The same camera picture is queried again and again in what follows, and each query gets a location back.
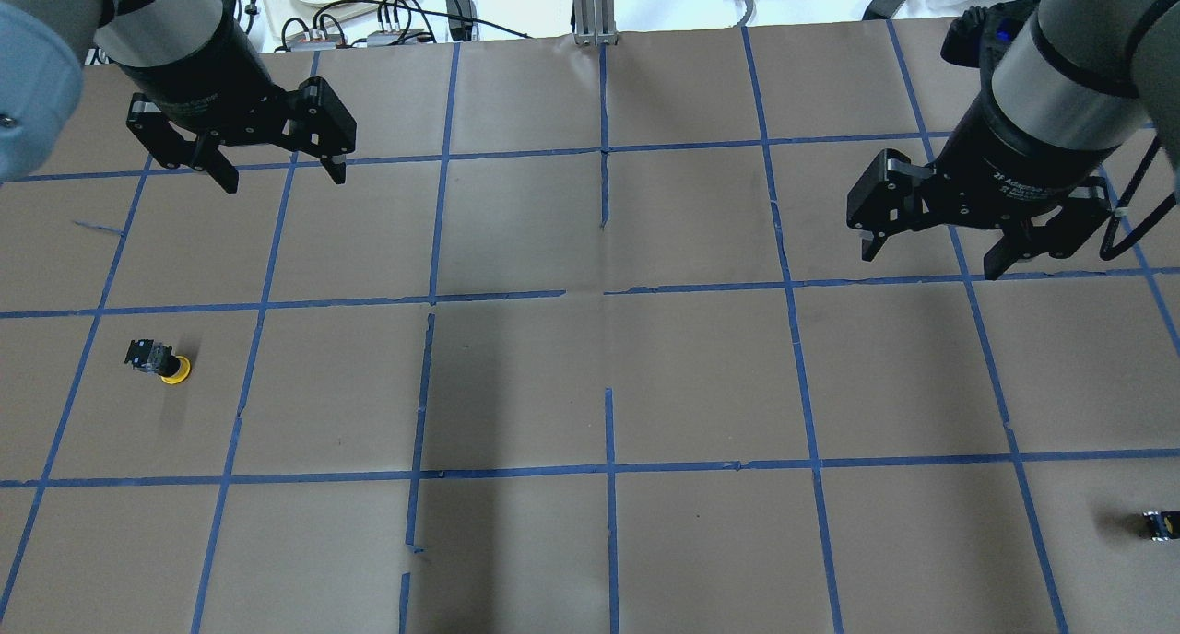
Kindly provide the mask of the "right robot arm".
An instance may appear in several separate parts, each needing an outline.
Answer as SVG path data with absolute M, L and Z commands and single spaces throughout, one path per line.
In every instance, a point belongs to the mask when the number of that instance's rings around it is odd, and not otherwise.
M 1104 229 L 1116 259 L 1176 207 L 1168 192 L 1121 242 L 1133 192 L 1110 198 L 1096 174 L 1145 124 L 1146 162 L 1176 166 L 1176 0 L 1016 0 L 950 25 L 940 58 L 977 70 L 979 91 L 940 153 L 917 165 L 881 150 L 847 196 L 846 223 L 871 261 L 889 238 L 938 226 L 997 230 L 983 274 L 1045 255 L 1068 259 Z

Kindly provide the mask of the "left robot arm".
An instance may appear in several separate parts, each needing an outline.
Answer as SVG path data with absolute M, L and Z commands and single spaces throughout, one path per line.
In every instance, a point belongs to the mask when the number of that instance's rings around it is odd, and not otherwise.
M 275 146 L 346 179 L 358 120 L 319 76 L 275 84 L 240 21 L 240 0 L 1 0 L 1 177 L 50 159 L 83 96 L 88 50 L 135 83 L 130 133 L 166 169 L 240 189 L 224 148 Z

